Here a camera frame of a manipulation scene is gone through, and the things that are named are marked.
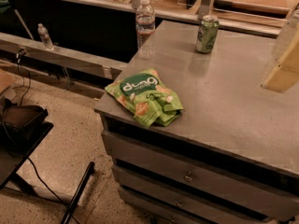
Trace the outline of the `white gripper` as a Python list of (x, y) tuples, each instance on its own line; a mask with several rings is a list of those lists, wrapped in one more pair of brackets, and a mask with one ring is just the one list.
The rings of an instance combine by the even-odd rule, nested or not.
[(275, 66), (261, 87), (284, 92), (299, 81), (299, 9), (296, 9), (282, 27), (272, 55)]

